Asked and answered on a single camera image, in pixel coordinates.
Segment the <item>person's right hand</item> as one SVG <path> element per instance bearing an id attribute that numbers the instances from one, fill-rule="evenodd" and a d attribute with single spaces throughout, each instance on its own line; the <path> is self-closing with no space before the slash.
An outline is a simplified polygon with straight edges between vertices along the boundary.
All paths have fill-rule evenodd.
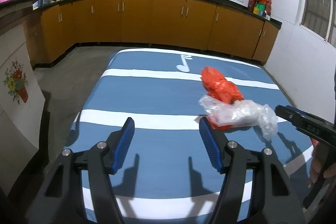
<path id="1" fill-rule="evenodd" d="M 325 164 L 327 154 L 329 153 L 329 148 L 318 142 L 315 139 L 312 139 L 313 143 L 313 152 L 311 154 L 312 161 L 310 166 L 310 178 L 309 178 L 309 186 L 313 186 L 321 173 L 323 173 L 323 177 L 326 180 L 330 181 L 330 186 L 327 192 L 331 192 L 335 188 L 335 159 L 333 159 L 333 163 L 329 168 L 323 171 L 323 166 Z"/>

